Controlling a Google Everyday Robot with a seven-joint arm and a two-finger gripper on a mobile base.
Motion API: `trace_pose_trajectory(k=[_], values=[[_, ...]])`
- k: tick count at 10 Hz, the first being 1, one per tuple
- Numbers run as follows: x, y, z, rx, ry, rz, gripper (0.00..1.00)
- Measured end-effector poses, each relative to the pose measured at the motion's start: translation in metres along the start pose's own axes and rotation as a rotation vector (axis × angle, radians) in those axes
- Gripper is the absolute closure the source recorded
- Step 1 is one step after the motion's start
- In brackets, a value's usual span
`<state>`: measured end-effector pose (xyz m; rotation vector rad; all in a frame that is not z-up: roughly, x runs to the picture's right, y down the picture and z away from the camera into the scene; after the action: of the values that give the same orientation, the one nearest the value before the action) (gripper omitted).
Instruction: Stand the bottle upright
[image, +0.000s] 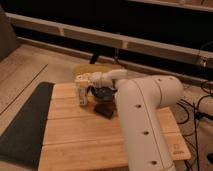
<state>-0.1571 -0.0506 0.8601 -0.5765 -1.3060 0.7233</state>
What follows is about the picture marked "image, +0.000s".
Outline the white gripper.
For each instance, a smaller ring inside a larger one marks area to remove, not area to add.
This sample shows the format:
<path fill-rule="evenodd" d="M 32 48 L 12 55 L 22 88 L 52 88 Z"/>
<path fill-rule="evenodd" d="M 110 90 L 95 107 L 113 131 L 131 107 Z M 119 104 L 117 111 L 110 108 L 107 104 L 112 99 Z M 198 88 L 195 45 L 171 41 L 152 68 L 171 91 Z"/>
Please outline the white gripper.
<path fill-rule="evenodd" d="M 116 90 L 109 87 L 96 88 L 89 86 L 87 91 L 91 92 L 92 95 L 99 100 L 112 100 L 116 93 Z M 103 104 L 96 104 L 94 111 L 105 118 L 111 118 L 113 116 L 113 111 Z"/>

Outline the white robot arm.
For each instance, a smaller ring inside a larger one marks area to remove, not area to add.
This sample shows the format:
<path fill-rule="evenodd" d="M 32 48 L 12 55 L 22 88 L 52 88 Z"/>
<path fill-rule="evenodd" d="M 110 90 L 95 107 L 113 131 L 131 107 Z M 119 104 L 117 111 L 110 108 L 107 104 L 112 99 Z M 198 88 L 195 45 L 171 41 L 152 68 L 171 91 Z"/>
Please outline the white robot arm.
<path fill-rule="evenodd" d="M 181 81 L 169 75 L 127 79 L 124 69 L 89 76 L 94 87 L 114 86 L 115 104 L 120 120 L 130 171 L 176 171 L 162 133 L 157 109 L 179 101 Z"/>

